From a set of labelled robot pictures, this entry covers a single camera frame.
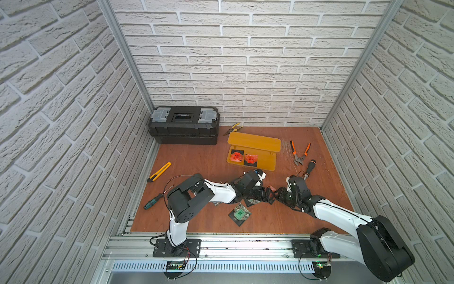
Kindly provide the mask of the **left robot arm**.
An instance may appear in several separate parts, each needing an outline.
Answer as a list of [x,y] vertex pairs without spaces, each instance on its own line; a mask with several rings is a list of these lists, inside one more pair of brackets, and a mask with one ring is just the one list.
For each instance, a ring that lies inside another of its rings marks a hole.
[[268,200],[263,187],[266,173],[254,169],[229,183],[208,181],[195,174],[167,194],[167,208],[170,213],[166,239],[173,247],[179,247],[187,240],[189,221],[210,202],[237,204],[243,199]]

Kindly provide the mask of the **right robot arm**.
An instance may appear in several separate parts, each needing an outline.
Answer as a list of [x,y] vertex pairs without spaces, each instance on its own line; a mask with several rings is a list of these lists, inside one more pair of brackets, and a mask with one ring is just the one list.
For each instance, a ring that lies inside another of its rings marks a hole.
[[294,211],[329,222],[345,232],[319,229],[310,235],[306,248],[296,252],[297,257],[306,253],[314,257],[339,254],[365,265],[383,282],[400,276],[415,263],[413,253],[388,218],[355,213],[312,195],[302,177],[289,176],[287,186],[276,190],[274,197]]

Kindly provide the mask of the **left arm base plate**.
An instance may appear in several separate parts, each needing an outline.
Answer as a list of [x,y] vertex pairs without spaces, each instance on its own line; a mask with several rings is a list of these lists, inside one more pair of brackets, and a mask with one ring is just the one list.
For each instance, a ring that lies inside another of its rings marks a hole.
[[201,242],[201,239],[187,239],[181,245],[174,247],[167,239],[157,239],[153,257],[186,257],[188,253],[193,257],[199,257]]

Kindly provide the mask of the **red tea bag front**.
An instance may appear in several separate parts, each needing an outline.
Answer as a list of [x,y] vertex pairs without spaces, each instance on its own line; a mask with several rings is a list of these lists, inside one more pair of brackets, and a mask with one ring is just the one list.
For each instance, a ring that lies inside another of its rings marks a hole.
[[244,165],[245,166],[252,166],[257,167],[258,165],[258,155],[244,155]]

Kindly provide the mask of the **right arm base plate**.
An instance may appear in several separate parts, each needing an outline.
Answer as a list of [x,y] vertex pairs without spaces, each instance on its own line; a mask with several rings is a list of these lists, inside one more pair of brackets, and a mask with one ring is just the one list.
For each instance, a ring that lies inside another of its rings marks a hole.
[[327,252],[318,241],[311,239],[291,240],[292,251],[295,259],[299,258],[322,258],[327,259],[329,256],[333,259],[340,259],[337,253]]

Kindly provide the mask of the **green tea bag front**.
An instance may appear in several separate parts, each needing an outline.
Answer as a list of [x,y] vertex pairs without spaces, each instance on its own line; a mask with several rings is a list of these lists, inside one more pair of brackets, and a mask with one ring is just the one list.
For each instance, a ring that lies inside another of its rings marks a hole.
[[251,212],[242,204],[238,204],[229,214],[230,219],[237,225],[242,224],[251,216]]

